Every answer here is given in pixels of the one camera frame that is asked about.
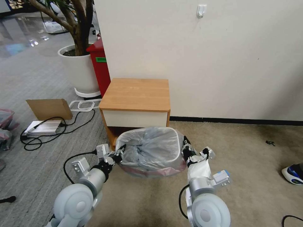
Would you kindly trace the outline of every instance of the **potted tree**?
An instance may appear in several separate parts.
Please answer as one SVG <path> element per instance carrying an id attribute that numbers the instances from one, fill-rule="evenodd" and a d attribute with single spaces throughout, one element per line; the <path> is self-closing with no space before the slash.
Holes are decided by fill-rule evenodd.
<path id="1" fill-rule="evenodd" d="M 93 0 L 29 0 L 39 11 L 47 14 L 55 22 L 63 26 L 72 36 L 73 45 L 58 50 L 62 63 L 75 92 L 81 97 L 94 97 L 100 94 L 96 75 L 86 51 L 89 46 L 88 36 L 93 17 Z M 65 19 L 58 17 L 52 10 L 57 5 Z"/>

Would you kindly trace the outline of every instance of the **white drawer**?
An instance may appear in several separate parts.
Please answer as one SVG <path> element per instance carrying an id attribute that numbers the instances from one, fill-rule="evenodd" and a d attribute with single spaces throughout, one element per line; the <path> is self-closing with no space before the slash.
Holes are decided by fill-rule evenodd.
<path id="1" fill-rule="evenodd" d="M 142 111 L 114 111 L 102 110 L 107 126 L 138 127 L 150 126 L 166 127 L 167 112 Z"/>

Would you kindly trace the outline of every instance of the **cardboard sheet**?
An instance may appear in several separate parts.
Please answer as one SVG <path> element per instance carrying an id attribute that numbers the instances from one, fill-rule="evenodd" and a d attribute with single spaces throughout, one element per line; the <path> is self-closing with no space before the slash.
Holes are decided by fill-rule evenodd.
<path id="1" fill-rule="evenodd" d="M 73 117 L 65 99 L 28 99 L 26 102 L 38 120 L 56 116 L 70 120 Z"/>

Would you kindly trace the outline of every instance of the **red trash bin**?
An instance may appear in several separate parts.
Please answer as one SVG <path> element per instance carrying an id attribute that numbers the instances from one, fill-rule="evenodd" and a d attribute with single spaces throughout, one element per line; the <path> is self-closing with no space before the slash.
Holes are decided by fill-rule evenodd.
<path id="1" fill-rule="evenodd" d="M 93 45 L 89 46 L 86 51 L 91 54 L 100 93 L 103 97 L 110 84 L 110 74 L 108 72 L 102 39 L 97 40 Z"/>

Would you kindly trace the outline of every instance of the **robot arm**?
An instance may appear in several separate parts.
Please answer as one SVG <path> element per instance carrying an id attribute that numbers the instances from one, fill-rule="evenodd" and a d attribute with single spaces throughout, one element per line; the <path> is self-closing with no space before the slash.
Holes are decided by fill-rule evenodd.
<path id="1" fill-rule="evenodd" d="M 121 153 L 110 152 L 108 144 L 96 147 L 99 164 L 91 169 L 85 158 L 73 161 L 78 183 L 63 189 L 54 204 L 55 217 L 46 227 L 81 227 L 92 217 L 93 211 L 102 198 L 102 186 L 116 163 L 122 161 Z M 188 188 L 185 191 L 187 218 L 194 227 L 229 227 L 230 213 L 215 189 L 230 183 L 229 174 L 223 170 L 211 177 L 208 159 L 215 157 L 206 147 L 197 155 L 190 142 L 184 137 L 183 157 L 188 166 Z"/>
<path id="2" fill-rule="evenodd" d="M 81 227 L 92 217 L 101 201 L 102 186 L 107 181 L 113 166 L 122 160 L 120 152 L 109 152 L 107 144 L 96 147 L 99 164 L 91 169 L 86 158 L 73 161 L 78 183 L 64 188 L 54 203 L 54 218 L 46 227 Z"/>
<path id="3" fill-rule="evenodd" d="M 215 157 L 206 147 L 200 155 L 184 137 L 182 154 L 188 166 L 188 187 L 185 190 L 187 218 L 193 227 L 229 227 L 230 212 L 225 202 L 215 195 L 215 190 L 230 183 L 230 176 L 222 170 L 211 176 L 208 158 Z"/>

